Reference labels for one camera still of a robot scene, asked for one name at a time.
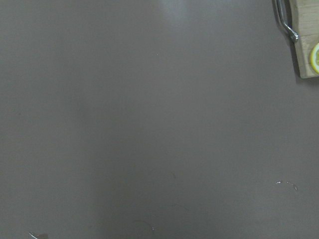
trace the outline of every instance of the lemon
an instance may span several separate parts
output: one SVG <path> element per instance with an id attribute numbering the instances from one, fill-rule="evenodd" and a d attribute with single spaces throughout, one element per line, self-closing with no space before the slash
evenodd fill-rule
<path id="1" fill-rule="evenodd" d="M 319 74 L 319 43 L 311 51 L 310 63 L 313 69 Z"/>

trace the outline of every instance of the gray surface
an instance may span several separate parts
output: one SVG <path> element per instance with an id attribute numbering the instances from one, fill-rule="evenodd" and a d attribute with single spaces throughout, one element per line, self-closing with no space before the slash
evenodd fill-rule
<path id="1" fill-rule="evenodd" d="M 272 1 L 2 0 L 0 32 L 0 238 L 319 235 L 319 80 Z"/>

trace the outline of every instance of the metal handle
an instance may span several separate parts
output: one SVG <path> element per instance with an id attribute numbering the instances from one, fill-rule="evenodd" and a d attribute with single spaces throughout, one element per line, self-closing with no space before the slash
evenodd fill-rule
<path id="1" fill-rule="evenodd" d="M 298 33 L 296 33 L 295 30 L 293 30 L 287 24 L 287 16 L 286 16 L 286 11 L 285 11 L 285 6 L 284 6 L 284 0 L 277 0 L 277 9 L 278 9 L 279 19 L 280 19 L 281 24 L 286 29 L 291 40 L 296 43 L 299 39 L 299 35 L 298 35 Z"/>

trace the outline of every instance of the wooden cutting board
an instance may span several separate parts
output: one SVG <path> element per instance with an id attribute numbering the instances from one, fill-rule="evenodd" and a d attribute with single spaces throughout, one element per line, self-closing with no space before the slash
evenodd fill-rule
<path id="1" fill-rule="evenodd" d="M 301 78 L 319 76 L 310 64 L 310 53 L 319 43 L 319 0 L 290 0 L 293 29 L 299 34 L 295 43 Z"/>

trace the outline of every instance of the stain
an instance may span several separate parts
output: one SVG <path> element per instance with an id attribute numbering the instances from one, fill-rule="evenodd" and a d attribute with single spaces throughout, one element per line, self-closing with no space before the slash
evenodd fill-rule
<path id="1" fill-rule="evenodd" d="M 152 234 L 155 233 L 155 227 L 153 227 L 151 224 L 149 224 L 148 222 L 145 222 L 143 220 L 134 220 L 133 221 L 134 223 L 144 223 L 145 225 L 149 226 L 151 231 L 152 231 Z"/>
<path id="2" fill-rule="evenodd" d="M 296 191 L 298 191 L 298 188 L 296 184 L 293 184 L 292 182 L 287 181 L 288 184 L 290 184 Z"/>
<path id="3" fill-rule="evenodd" d="M 171 207 L 181 207 L 181 208 L 185 209 L 186 211 L 189 211 L 189 209 L 187 207 L 185 207 L 185 206 L 183 206 L 181 204 L 171 204 L 170 206 Z"/>
<path id="4" fill-rule="evenodd" d="M 156 170 L 156 168 L 153 168 L 151 171 L 149 171 L 149 172 L 147 173 L 147 175 L 151 175 L 155 170 Z"/>
<path id="5" fill-rule="evenodd" d="M 36 233 L 29 232 L 29 235 L 35 239 L 48 239 L 49 238 L 49 235 L 46 233 L 36 234 Z"/>
<path id="6" fill-rule="evenodd" d="M 283 183 L 283 181 L 282 180 L 280 180 L 280 181 L 278 181 L 278 182 L 276 182 L 276 184 L 281 184 L 281 183 Z M 296 184 L 293 184 L 292 182 L 290 182 L 290 181 L 287 181 L 287 183 L 288 184 L 290 184 L 296 191 L 298 191 L 298 187 L 297 187 L 297 185 Z"/>

